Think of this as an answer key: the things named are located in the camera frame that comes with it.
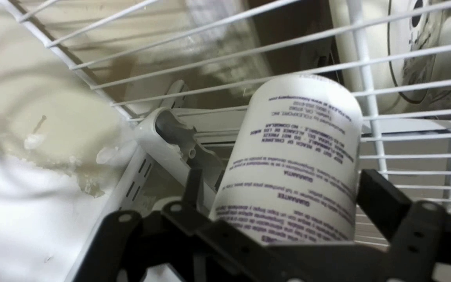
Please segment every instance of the white wire rack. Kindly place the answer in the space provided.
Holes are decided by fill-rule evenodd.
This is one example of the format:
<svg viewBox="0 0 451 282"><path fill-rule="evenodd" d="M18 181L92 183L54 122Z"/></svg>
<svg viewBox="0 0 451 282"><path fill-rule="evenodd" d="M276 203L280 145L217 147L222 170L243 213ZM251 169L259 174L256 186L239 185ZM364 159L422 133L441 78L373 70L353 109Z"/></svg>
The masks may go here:
<svg viewBox="0 0 451 282"><path fill-rule="evenodd" d="M217 150L234 145L261 83L287 72L333 76L364 106L363 167L451 210L451 1L0 3L128 122L186 98L176 114ZM176 80L189 89L165 95ZM364 214L358 239L383 243Z"/></svg>

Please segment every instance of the wire basket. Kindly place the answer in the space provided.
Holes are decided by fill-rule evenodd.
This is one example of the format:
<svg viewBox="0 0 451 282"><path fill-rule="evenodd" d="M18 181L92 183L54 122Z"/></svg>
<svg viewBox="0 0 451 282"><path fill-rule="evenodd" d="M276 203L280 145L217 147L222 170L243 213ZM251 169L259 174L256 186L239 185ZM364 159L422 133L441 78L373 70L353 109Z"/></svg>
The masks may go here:
<svg viewBox="0 0 451 282"><path fill-rule="evenodd" d="M0 3L128 123L179 102L175 112L225 156L261 83L289 72L337 80L366 112L363 167L451 210L451 1ZM168 94L178 80L187 89ZM135 158L120 191L128 199L153 167L143 152ZM386 243L358 217L358 241Z"/></svg>

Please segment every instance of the label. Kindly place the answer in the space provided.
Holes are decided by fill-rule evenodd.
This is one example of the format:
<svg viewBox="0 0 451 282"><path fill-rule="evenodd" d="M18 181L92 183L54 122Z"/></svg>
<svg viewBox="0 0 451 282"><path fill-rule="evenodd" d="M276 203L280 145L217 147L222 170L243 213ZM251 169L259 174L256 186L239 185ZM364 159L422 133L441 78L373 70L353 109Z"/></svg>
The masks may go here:
<svg viewBox="0 0 451 282"><path fill-rule="evenodd" d="M211 217L262 244L355 233L363 112L323 76L284 75L254 94Z"/></svg>

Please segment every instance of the white roll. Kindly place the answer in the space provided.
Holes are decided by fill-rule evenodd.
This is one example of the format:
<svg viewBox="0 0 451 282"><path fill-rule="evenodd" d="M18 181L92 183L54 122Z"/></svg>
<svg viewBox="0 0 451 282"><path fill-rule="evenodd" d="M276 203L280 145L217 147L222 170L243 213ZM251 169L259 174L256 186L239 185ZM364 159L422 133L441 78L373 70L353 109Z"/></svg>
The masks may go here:
<svg viewBox="0 0 451 282"><path fill-rule="evenodd" d="M211 217L262 244L353 239L361 127L339 83L270 80L251 100Z"/></svg>

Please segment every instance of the white cylinder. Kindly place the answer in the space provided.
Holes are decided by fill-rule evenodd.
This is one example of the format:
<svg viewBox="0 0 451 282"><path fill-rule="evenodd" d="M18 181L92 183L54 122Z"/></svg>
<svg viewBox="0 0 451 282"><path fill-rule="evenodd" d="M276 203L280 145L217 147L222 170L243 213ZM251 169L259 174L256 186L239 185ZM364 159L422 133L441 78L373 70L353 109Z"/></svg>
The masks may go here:
<svg viewBox="0 0 451 282"><path fill-rule="evenodd" d="M339 83L270 80L251 100L211 217L262 244L353 239L361 128L361 106Z"/></svg>

